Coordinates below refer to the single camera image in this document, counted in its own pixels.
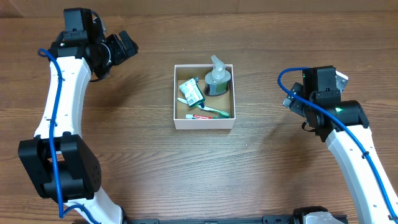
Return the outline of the green white soap packet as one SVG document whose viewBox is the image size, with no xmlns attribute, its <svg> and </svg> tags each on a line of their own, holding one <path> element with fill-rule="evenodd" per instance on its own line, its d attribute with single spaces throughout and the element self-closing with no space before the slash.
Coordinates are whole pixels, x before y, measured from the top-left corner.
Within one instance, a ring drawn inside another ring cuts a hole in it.
<svg viewBox="0 0 398 224">
<path fill-rule="evenodd" d="M 205 102 L 205 97 L 195 78 L 190 78 L 179 86 L 180 91 L 187 101 L 189 107 L 194 107 Z"/>
</svg>

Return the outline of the green white toothbrush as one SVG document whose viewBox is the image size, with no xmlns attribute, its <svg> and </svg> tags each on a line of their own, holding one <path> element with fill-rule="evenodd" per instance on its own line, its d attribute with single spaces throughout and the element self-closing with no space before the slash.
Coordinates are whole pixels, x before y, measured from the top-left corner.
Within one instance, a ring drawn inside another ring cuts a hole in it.
<svg viewBox="0 0 398 224">
<path fill-rule="evenodd" d="M 185 100 L 185 99 L 183 99 L 183 98 L 177 98 L 177 100 L 178 100 L 179 102 L 181 102 L 181 103 L 186 104 L 186 105 L 188 104 L 188 101 Z M 225 111 L 222 111 L 222 110 L 217 110 L 217 109 L 210 108 L 210 107 L 207 107 L 207 106 L 205 106 L 205 108 L 204 108 L 204 109 L 201 109 L 201 110 L 209 111 L 209 112 L 212 112 L 212 113 L 218 113 L 218 114 L 219 114 L 221 117 L 223 117 L 223 118 L 230 118 L 230 117 L 231 117 L 231 115 L 230 115 L 228 112 L 225 112 Z"/>
</svg>

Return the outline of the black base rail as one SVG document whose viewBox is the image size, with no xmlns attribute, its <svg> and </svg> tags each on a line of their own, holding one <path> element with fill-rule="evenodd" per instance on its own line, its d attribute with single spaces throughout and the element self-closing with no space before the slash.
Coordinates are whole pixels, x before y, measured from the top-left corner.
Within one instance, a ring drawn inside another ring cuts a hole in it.
<svg viewBox="0 0 398 224">
<path fill-rule="evenodd" d="M 286 224 L 294 223 L 293 215 L 264 215 L 255 218 L 204 218 L 183 220 L 131 219 L 130 224 Z"/>
</svg>

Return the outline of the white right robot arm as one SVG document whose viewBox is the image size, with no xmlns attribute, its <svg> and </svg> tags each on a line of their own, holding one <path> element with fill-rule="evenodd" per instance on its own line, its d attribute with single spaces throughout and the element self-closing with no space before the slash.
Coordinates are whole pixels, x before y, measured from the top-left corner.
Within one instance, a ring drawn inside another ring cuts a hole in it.
<svg viewBox="0 0 398 224">
<path fill-rule="evenodd" d="M 291 89 L 283 105 L 302 116 L 336 159 L 361 223 L 397 223 L 397 195 L 378 158 L 369 120 L 356 100 L 343 101 L 348 77 L 333 66 L 300 67 L 302 83 Z"/>
</svg>

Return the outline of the pink cardboard box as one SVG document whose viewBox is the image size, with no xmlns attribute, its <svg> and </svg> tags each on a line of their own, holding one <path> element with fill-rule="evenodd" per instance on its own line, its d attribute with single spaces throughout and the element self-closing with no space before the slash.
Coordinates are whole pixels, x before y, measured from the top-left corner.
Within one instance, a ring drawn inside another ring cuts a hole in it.
<svg viewBox="0 0 398 224">
<path fill-rule="evenodd" d="M 217 113 L 201 110 L 197 107 L 190 108 L 181 103 L 177 98 L 183 98 L 184 95 L 179 86 L 189 78 L 198 78 L 199 89 L 204 92 L 206 83 L 205 75 L 212 71 L 212 64 L 182 64 L 174 66 L 174 97 L 173 120 L 176 129 L 232 129 L 236 120 L 236 101 L 234 89 L 234 70 L 233 65 L 227 64 L 226 69 L 231 73 L 231 79 L 228 83 L 228 91 L 220 96 L 205 96 L 204 105 L 217 110 L 228 112 L 230 118 L 220 119 L 185 119 L 186 114 L 199 114 L 205 116 L 218 117 Z"/>
</svg>

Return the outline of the Colgate toothpaste tube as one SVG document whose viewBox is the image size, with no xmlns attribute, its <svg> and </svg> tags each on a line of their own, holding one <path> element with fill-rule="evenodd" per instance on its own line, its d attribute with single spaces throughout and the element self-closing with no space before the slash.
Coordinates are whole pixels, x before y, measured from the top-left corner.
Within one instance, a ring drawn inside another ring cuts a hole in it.
<svg viewBox="0 0 398 224">
<path fill-rule="evenodd" d="M 205 116 L 199 114 L 186 114 L 185 119 L 219 119 L 220 117 Z"/>
</svg>

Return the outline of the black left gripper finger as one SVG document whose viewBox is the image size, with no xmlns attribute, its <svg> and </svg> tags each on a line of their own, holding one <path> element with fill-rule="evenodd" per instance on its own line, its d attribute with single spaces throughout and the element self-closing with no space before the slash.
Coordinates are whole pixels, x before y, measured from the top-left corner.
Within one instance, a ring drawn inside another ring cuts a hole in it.
<svg viewBox="0 0 398 224">
<path fill-rule="evenodd" d="M 95 42 L 103 42 L 105 39 L 104 33 L 106 32 L 105 24 L 100 18 L 100 16 L 95 12 L 91 11 L 91 14 L 94 15 L 93 19 L 93 37 Z"/>
<path fill-rule="evenodd" d="M 119 33 L 119 36 L 120 36 L 122 43 L 124 45 L 124 48 L 125 48 L 126 58 L 135 56 L 138 53 L 139 47 L 130 38 L 129 34 L 125 30 L 122 30 Z"/>
</svg>

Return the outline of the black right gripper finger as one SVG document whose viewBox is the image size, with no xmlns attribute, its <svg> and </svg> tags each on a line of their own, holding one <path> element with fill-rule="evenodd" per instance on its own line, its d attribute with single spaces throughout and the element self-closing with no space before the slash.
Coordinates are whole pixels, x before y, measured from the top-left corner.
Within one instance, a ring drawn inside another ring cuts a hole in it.
<svg viewBox="0 0 398 224">
<path fill-rule="evenodd" d="M 299 82 L 295 82 L 290 89 L 290 92 L 295 96 L 303 97 L 303 85 Z M 304 117 L 304 103 L 295 99 L 293 96 L 287 95 L 285 100 L 282 102 L 282 105 L 289 108 L 292 112 Z"/>
<path fill-rule="evenodd" d="M 337 89 L 340 90 L 340 92 L 343 92 L 346 85 L 348 84 L 348 76 L 344 75 L 343 73 L 336 71 L 336 87 Z"/>
</svg>

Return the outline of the clear soap pump bottle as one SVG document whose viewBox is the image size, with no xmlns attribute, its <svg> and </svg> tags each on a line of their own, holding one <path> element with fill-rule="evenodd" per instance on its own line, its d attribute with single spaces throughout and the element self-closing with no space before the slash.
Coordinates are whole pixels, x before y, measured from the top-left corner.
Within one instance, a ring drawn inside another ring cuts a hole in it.
<svg viewBox="0 0 398 224">
<path fill-rule="evenodd" d="M 213 69 L 205 75 L 205 94 L 207 96 L 220 96 L 228 91 L 231 73 L 227 71 L 224 62 L 216 55 L 212 55 L 211 60 Z"/>
</svg>

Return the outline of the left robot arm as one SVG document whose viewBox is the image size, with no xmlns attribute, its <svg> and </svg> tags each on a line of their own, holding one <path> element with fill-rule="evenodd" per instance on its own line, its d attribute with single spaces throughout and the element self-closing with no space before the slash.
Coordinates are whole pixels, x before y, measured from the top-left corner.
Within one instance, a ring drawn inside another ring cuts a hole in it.
<svg viewBox="0 0 398 224">
<path fill-rule="evenodd" d="M 105 35 L 91 9 L 63 14 L 65 30 L 38 51 L 50 63 L 49 92 L 34 137 L 19 143 L 18 155 L 37 193 L 58 205 L 60 218 L 75 210 L 88 223 L 129 223 L 102 188 L 100 162 L 82 138 L 81 119 L 88 84 L 105 79 L 138 47 L 126 31 Z"/>
</svg>

